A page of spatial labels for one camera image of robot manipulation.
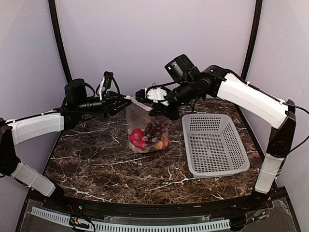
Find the dark red grape bunch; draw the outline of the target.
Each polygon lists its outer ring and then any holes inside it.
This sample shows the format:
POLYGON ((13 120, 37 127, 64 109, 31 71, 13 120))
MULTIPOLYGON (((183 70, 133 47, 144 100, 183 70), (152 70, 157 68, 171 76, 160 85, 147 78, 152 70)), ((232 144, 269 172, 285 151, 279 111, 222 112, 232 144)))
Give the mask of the dark red grape bunch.
POLYGON ((147 146, 154 145, 167 135, 170 120, 165 116, 155 116, 142 129, 144 137, 142 138, 147 146))

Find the clear zip top bag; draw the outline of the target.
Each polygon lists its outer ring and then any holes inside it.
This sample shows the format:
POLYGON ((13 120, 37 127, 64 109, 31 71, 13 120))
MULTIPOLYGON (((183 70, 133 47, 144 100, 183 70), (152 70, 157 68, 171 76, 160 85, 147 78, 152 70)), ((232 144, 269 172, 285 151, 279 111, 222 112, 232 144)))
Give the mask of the clear zip top bag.
POLYGON ((134 153, 150 153, 164 150, 169 145, 170 120, 165 116, 149 116, 149 104, 131 97, 126 108, 128 147, 134 153))

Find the orange pumpkin toy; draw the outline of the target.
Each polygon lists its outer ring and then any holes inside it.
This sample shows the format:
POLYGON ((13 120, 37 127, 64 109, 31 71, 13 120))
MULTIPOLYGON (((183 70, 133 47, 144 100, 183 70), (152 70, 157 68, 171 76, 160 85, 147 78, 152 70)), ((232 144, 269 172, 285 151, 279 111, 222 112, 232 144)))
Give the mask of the orange pumpkin toy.
POLYGON ((163 141, 162 141, 162 144, 163 144, 163 148, 165 149, 166 147, 168 147, 169 145, 169 139, 168 138, 165 138, 163 141))

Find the yellow vegetable toy front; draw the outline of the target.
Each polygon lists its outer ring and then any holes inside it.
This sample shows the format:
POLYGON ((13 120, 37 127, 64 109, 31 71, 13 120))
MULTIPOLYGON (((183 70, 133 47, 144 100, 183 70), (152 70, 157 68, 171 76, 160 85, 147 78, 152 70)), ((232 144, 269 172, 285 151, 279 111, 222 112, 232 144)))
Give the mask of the yellow vegetable toy front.
POLYGON ((164 147, 164 144, 163 144, 162 141, 159 141, 159 142, 157 142, 157 143, 155 144, 155 149, 156 149, 156 150, 163 149, 163 147, 164 147))

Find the red bell pepper toy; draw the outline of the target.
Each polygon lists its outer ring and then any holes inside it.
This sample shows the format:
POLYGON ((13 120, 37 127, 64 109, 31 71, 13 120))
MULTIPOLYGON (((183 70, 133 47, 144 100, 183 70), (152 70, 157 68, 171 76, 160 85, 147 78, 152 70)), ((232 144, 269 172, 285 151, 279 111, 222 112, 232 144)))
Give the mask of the red bell pepper toy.
POLYGON ((129 141, 137 148, 144 149, 146 142, 142 140, 144 137, 143 131, 139 128, 136 128, 129 135, 129 141))

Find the white cauliflower toy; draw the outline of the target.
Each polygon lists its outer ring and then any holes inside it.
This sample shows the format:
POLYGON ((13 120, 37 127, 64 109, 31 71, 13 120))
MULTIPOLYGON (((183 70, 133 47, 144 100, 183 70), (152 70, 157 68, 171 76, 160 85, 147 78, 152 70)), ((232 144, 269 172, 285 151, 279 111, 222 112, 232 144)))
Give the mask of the white cauliflower toy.
POLYGON ((128 147, 134 152, 134 153, 148 153, 150 152, 150 147, 146 147, 144 149, 136 147, 131 142, 128 143, 128 147))

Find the white plastic basket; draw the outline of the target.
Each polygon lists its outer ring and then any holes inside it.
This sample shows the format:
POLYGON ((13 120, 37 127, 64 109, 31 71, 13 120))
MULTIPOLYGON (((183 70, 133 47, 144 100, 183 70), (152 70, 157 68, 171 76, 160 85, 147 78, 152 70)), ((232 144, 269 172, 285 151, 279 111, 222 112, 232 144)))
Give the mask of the white plastic basket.
POLYGON ((194 178, 231 176, 249 169, 244 145, 228 115, 188 114, 182 117, 182 126, 194 178))

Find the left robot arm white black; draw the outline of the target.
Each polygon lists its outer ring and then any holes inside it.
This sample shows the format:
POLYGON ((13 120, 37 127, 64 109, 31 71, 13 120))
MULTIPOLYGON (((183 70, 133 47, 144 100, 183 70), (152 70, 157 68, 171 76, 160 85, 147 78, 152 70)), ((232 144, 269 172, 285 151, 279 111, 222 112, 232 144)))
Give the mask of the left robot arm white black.
POLYGON ((62 106, 46 113, 22 119, 0 120, 0 175, 11 177, 49 198, 58 211, 68 207, 64 190, 34 168, 25 164, 15 152, 21 143, 54 132, 74 128, 84 115, 113 116, 131 104, 131 98, 113 91, 105 97, 67 96, 62 106))

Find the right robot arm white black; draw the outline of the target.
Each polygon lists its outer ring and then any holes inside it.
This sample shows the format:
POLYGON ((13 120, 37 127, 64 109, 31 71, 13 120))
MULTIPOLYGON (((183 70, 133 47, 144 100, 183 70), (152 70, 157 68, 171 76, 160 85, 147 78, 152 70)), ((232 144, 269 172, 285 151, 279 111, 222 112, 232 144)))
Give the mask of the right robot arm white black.
POLYGON ((181 68, 177 64, 168 65, 166 69, 179 86, 173 90, 165 90, 165 85, 147 88, 145 98, 153 103, 150 115, 164 115, 176 120, 181 105, 209 95, 236 104, 271 126, 255 192, 246 200, 251 210, 258 209, 265 202, 264 194, 270 191, 284 160, 291 152, 296 128, 294 102, 280 100, 241 80, 233 71, 217 65, 211 65, 203 71, 197 67, 181 68))

